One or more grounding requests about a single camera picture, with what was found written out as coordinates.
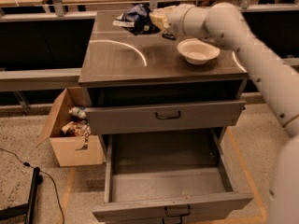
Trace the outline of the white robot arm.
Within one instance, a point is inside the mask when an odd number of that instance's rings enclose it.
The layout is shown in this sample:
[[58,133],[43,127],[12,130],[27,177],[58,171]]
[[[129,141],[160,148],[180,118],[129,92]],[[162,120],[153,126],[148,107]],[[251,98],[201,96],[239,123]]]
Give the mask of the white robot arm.
[[150,19],[172,35],[210,37],[235,52],[290,140],[278,154],[270,186],[268,224],[299,224],[299,74],[250,30],[240,9],[182,4],[151,11]]

